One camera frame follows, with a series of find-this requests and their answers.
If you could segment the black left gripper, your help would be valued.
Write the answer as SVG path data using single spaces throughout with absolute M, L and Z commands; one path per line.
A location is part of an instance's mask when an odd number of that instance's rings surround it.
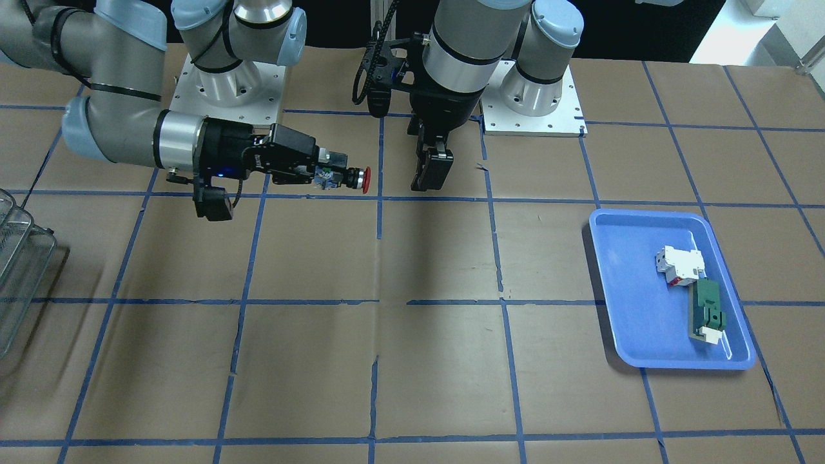
M 436 83 L 416 83 L 410 91 L 412 118 L 408 135 L 416 136 L 416 173 L 411 183 L 413 191 L 442 189 L 450 173 L 454 156 L 445 139 L 431 136 L 448 135 L 465 124 L 482 97 L 483 90 L 455 92 Z

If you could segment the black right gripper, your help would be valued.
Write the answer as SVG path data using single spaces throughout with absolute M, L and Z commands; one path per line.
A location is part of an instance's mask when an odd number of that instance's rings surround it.
M 339 173 L 315 173 L 315 167 L 347 169 L 347 155 L 318 147 L 315 138 L 283 124 L 271 124 L 265 135 L 255 135 L 251 124 L 205 118 L 194 185 L 211 185 L 212 177 L 246 180 L 251 171 L 269 174 L 276 185 L 303 185 L 313 181 L 322 190 L 339 188 Z

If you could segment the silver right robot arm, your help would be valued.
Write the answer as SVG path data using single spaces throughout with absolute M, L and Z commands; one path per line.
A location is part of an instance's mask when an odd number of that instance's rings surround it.
M 233 75 L 239 96 L 255 94 L 255 62 L 292 66 L 306 43 L 306 12 L 291 1 L 174 1 L 174 23 L 201 74 Z M 369 170 L 319 147 L 311 136 L 162 107 L 167 17 L 142 1 L 97 1 L 91 12 L 54 1 L 2 2 L 2 61 L 49 70 L 90 94 L 68 103 L 62 123 L 77 155 L 168 170 L 195 197 L 225 197 L 213 177 L 245 181 L 253 171 L 280 185 L 367 189 Z

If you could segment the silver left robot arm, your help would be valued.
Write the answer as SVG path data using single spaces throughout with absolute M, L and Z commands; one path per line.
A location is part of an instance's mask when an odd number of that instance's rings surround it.
M 407 52 L 412 190 L 442 188 L 454 160 L 450 132 L 478 106 L 498 135 L 585 134 L 569 70 L 583 30 L 569 1 L 442 1 L 430 32 Z

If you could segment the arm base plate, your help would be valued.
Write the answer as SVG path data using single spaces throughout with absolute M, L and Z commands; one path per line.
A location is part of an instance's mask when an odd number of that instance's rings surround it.
M 288 71 L 244 61 L 226 73 L 206 73 L 186 56 L 169 109 L 265 128 L 280 120 Z
M 570 68 L 555 83 L 528 81 L 516 61 L 500 61 L 480 106 L 489 135 L 583 137 L 588 133 Z

